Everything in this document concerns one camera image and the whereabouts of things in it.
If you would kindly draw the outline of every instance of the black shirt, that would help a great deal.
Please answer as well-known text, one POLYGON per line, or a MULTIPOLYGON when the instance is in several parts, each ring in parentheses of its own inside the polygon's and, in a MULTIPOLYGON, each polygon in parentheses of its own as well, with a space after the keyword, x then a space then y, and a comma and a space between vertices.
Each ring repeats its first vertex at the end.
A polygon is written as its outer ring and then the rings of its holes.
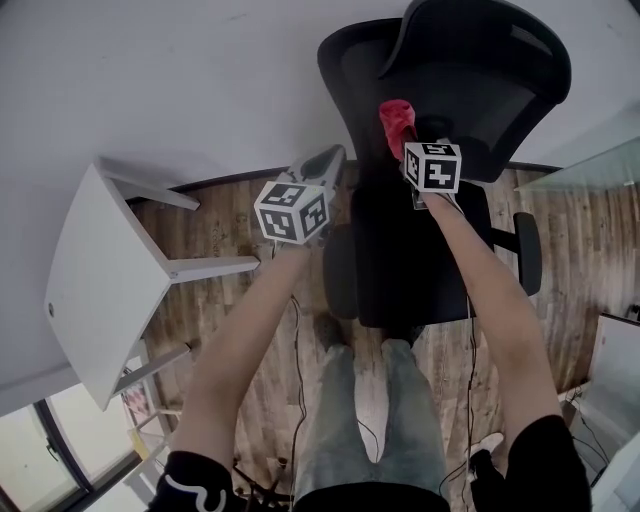
MULTIPOLYGON (((482 512, 591 510, 591 493, 584 466, 571 433, 559 416, 541 418, 523 430, 509 452, 505 481, 484 491, 489 499, 493 495, 495 502, 487 506, 485 496, 482 512)), ((233 494, 231 475, 224 467, 201 455, 172 452, 149 510, 231 512, 243 509, 244 502, 233 494)), ((444 498, 418 487, 369 482, 313 491, 301 498, 294 510, 366 509, 449 512, 449 505, 444 498)))

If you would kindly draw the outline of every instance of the baseboard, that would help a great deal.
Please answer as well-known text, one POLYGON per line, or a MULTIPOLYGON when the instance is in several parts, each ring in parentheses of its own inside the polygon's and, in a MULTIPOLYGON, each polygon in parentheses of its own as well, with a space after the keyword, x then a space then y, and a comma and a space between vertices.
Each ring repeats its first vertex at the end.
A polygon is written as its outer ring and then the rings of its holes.
MULTIPOLYGON (((358 165, 357 160, 347 160, 347 168, 355 168, 358 165)), ((229 176, 221 176, 219 178, 211 178, 209 180, 196 181, 195 183, 188 183, 186 185, 179 185, 177 187, 173 187, 170 190, 174 192, 178 192, 180 194, 188 194, 189 192, 194 192, 196 190, 201 190, 203 188, 208 188, 217 185, 227 185, 229 183, 237 183, 238 181, 245 180, 257 180, 264 178, 275 178, 281 172, 286 171, 288 167, 275 167, 273 169, 262 169, 259 171, 245 172, 242 174, 231 174, 229 176)), ((546 174, 551 174, 552 172, 559 171, 561 167, 553 167, 549 165, 541 165, 541 164, 530 164, 524 162, 509 162, 507 165, 507 169, 518 169, 520 171, 535 171, 535 172, 544 172, 546 174)), ((134 197, 132 199, 127 200, 127 204, 132 206, 134 204, 139 204, 147 201, 147 199, 143 197, 134 197)))

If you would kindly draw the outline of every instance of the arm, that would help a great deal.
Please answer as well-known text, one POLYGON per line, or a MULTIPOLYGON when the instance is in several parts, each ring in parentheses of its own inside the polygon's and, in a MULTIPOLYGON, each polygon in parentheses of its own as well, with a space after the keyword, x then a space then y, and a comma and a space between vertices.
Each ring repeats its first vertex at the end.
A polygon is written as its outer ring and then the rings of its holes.
POLYGON ((511 271, 464 216, 442 197, 423 194, 458 264, 500 377, 507 438, 539 418, 560 415, 540 322, 511 271))
POLYGON ((306 247, 281 249, 204 347, 173 450, 204 455, 231 470, 238 410, 310 254, 306 247))

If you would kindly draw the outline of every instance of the fiducial marker cube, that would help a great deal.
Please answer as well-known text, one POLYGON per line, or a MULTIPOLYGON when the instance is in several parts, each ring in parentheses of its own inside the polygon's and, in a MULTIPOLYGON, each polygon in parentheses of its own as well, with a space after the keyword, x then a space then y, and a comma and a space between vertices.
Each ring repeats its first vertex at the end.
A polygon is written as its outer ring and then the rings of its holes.
POLYGON ((407 142, 404 176, 420 192, 458 192, 462 155, 457 144, 407 142))
POLYGON ((329 222, 326 189, 269 181, 254 204, 265 238, 304 244, 329 222))

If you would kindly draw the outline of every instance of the sleeve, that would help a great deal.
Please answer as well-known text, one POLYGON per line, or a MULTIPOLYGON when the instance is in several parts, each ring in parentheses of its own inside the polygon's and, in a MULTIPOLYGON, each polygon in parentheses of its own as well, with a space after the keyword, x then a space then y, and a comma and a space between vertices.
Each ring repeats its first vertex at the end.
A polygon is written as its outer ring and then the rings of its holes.
POLYGON ((562 417, 541 418, 516 438, 506 489, 513 510, 591 510, 586 470, 562 417))
POLYGON ((237 510, 231 474, 218 462, 191 452, 171 452, 149 512, 237 510))

